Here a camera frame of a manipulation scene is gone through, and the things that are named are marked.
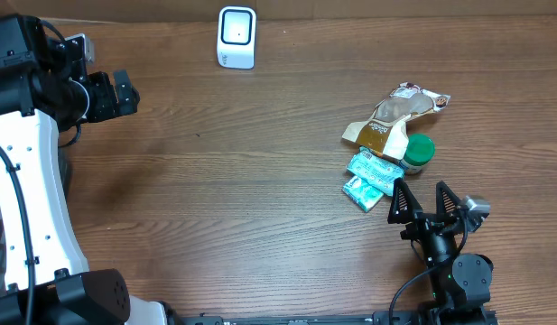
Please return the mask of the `small teal tissue pack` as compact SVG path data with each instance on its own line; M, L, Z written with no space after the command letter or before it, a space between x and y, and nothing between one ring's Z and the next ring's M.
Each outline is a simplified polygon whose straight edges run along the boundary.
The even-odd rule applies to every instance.
M384 197L382 191L358 176L346 182L342 191L365 212L370 211Z

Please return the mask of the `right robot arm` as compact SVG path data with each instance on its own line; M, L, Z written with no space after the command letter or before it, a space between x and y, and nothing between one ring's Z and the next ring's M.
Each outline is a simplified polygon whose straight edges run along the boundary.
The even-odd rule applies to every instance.
M427 213L406 182L395 180L387 222L401 224L401 239L419 244L425 270L403 284L386 313L388 324L497 324L490 301L493 262L485 255L464 254L469 234L476 232L490 214L490 204L480 196L459 198L440 181L435 187L436 211ZM398 313L395 306L413 284L428 278L433 299L415 311Z

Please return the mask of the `brown beige snack pouch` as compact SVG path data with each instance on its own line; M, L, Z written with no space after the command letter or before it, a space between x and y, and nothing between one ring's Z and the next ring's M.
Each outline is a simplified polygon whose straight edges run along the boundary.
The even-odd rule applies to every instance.
M364 146L380 157L401 160L409 138L409 121L442 111L450 102L450 95L421 88L410 82L399 84L388 97L376 104L366 121L349 124L342 139Z

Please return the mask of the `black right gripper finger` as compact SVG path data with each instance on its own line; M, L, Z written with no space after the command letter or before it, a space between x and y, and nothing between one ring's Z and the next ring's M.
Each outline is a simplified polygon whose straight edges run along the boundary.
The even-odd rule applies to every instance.
M422 213L420 203L414 197L404 179L395 179L387 222L389 224L408 224L414 222Z
M436 214L439 221L456 221L460 217L460 198L444 181L436 184Z

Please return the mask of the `green lid jar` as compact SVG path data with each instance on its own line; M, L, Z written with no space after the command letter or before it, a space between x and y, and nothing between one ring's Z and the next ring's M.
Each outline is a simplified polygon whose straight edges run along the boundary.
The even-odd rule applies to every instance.
M409 137L404 157L398 165L405 174L422 172L435 155L435 143L427 135L413 134Z

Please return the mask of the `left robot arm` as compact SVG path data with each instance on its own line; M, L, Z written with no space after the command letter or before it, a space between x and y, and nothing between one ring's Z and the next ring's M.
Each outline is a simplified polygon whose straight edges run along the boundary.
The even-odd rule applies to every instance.
M127 73L88 73L88 37L34 16L0 17L0 214L7 292L0 324L175 324L163 302L130 294L115 269L93 271L69 218L59 136L136 112Z

